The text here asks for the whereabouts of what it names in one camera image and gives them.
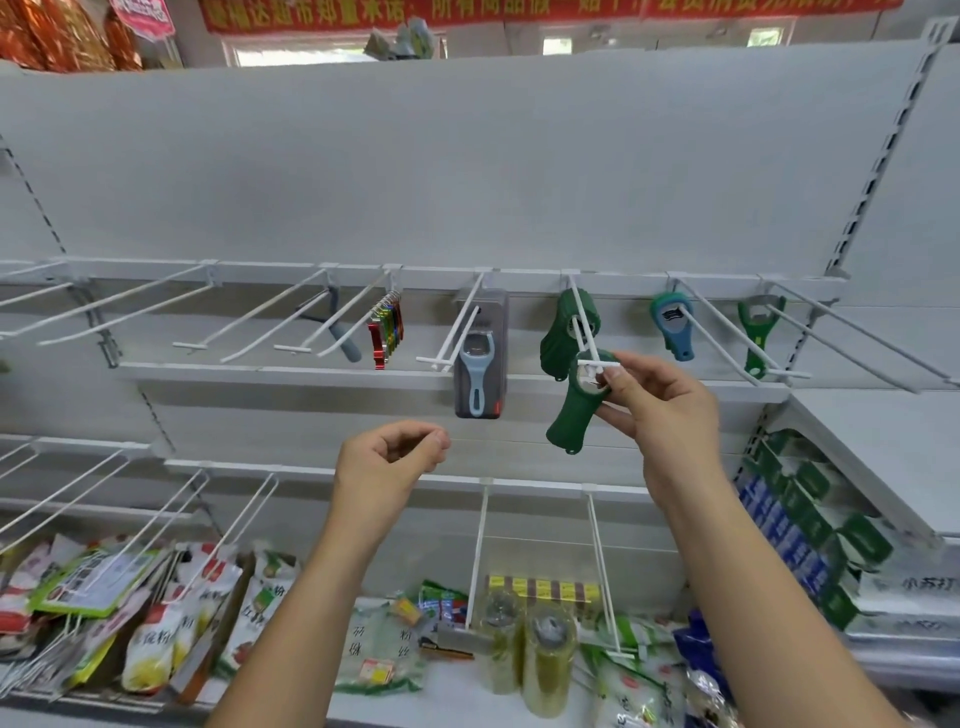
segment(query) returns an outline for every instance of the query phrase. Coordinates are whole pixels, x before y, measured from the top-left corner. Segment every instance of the wall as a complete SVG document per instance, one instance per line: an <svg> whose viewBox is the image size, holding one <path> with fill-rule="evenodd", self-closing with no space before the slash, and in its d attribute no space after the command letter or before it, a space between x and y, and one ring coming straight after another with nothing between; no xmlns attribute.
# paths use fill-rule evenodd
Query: wall
<svg viewBox="0 0 960 728"><path fill-rule="evenodd" d="M226 65L222 41L207 32L197 0L167 0L177 26L177 42L188 67ZM889 12L817 15L797 18L789 32L791 43L833 43L862 40L902 40L917 37L928 18L960 14L960 0L905 0ZM617 39L618 48L668 48L689 45L745 45L750 29L776 24L757 19L720 23L698 21L625 21L607 26L605 35ZM446 32L451 58L538 55L545 36L574 38L574 51L603 47L591 32L595 24L549 27L536 23L483 23L451 28Z"/></svg>

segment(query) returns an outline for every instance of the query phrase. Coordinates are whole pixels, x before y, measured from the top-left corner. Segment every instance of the teal bottle opener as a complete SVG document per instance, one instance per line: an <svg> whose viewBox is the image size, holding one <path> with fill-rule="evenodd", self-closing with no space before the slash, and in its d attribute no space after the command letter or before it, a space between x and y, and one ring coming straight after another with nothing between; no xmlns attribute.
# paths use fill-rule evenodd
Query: teal bottle opener
<svg viewBox="0 0 960 728"><path fill-rule="evenodd" d="M766 307L768 304L777 311L783 311L783 307L786 306L786 298L771 294L751 296L736 305L736 313L743 325L743 330L747 332L750 340L765 352L767 351L767 336L780 319L780 316ZM763 379L763 376L767 373L767 364L755 353L747 350L747 364L744 370L748 375Z"/></svg>
<svg viewBox="0 0 960 728"><path fill-rule="evenodd" d="M666 348L673 352L673 358L677 361L689 361L693 358L693 344L690 342L693 325L681 313L681 306L693 313L690 299L683 293L663 293L651 301L650 315L663 334Z"/></svg>
<svg viewBox="0 0 960 728"><path fill-rule="evenodd" d="M483 380L487 368L493 362L492 331L472 331L467 334L467 341L460 349L460 360L464 362L467 373L470 375L470 414L473 417L483 417L483 411L487 406L483 393Z"/></svg>
<svg viewBox="0 0 960 728"><path fill-rule="evenodd" d="M597 353L600 355L600 361L617 360L610 352L600 350ZM579 360L582 358L590 359L589 352L580 352L570 361L564 406L561 407L557 419L546 431L547 441L558 448L563 448L568 455L575 455L584 448L587 425L611 391L609 386L592 391L584 389L577 372Z"/></svg>

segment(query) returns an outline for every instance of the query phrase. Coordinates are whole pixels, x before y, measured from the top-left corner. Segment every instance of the blue bottle opener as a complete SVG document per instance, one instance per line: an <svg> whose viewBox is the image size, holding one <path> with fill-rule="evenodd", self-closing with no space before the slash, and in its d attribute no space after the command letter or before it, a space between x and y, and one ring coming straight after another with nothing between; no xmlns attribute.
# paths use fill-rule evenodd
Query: blue bottle opener
<svg viewBox="0 0 960 728"><path fill-rule="evenodd" d="M681 306L693 313L690 299L683 293L664 293L650 303L650 315L663 334L666 348L673 352L673 357L677 361L689 361L693 358L693 344L690 342L693 325L681 312Z"/></svg>
<svg viewBox="0 0 960 728"><path fill-rule="evenodd" d="M473 417L483 417L484 408L487 406L483 380L487 368L493 362L492 331L472 331L467 334L464 347L460 349L460 360L464 362L470 375L470 414Z"/></svg>

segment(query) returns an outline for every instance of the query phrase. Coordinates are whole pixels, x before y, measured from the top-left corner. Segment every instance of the right hand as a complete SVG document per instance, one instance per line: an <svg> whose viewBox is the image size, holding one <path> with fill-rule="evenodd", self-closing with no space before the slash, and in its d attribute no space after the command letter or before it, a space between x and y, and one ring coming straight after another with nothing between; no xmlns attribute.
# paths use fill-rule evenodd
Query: right hand
<svg viewBox="0 0 960 728"><path fill-rule="evenodd" d="M655 356L613 352L622 367L601 377L612 389L597 416L633 438L643 453L643 477L660 508L677 498L698 497L724 482L720 463L720 414L703 383Z"/></svg>

